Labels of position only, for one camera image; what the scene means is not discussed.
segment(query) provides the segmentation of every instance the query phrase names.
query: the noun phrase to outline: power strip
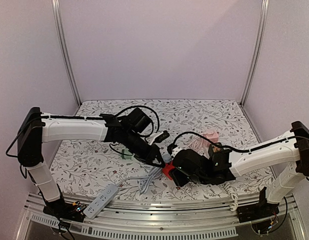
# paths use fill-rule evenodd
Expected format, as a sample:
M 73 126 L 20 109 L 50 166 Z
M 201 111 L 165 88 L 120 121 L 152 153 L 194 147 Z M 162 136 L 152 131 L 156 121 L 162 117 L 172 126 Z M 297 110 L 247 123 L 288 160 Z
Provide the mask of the power strip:
M 119 192 L 119 188 L 114 185 L 108 185 L 102 192 L 96 196 L 96 198 L 89 204 L 84 210 L 83 213 L 90 219 L 94 219 L 102 209 L 104 209 L 108 203 L 114 199 L 114 197 Z

